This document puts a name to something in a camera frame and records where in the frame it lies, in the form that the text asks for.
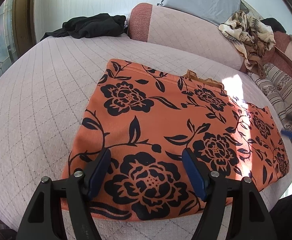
striped fabric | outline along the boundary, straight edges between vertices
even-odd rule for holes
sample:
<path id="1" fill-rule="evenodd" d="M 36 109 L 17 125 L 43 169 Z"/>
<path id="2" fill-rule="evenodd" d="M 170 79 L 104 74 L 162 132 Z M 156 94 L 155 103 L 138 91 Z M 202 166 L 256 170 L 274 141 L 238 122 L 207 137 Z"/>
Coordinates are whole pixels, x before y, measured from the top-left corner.
<path id="1" fill-rule="evenodd" d="M 286 119 L 287 114 L 292 115 L 292 78 L 272 63 L 265 64 L 264 68 L 265 79 L 253 73 L 248 75 L 273 105 L 284 128 L 292 132 L 292 122 Z"/>

folded orange garment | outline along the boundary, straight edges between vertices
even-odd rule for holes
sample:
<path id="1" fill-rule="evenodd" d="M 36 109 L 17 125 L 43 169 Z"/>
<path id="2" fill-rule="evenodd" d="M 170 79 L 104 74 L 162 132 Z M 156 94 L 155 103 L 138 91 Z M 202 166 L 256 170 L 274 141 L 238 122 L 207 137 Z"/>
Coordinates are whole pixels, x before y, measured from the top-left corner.
<path id="1" fill-rule="evenodd" d="M 112 59 L 89 100 L 62 178 L 109 148 L 111 166 L 89 208 L 93 217 L 127 221 L 203 210 L 181 161 L 186 147 L 209 169 L 232 179 L 249 176 L 262 190 L 285 176 L 288 158 L 269 109 L 237 102 L 222 89 Z"/>

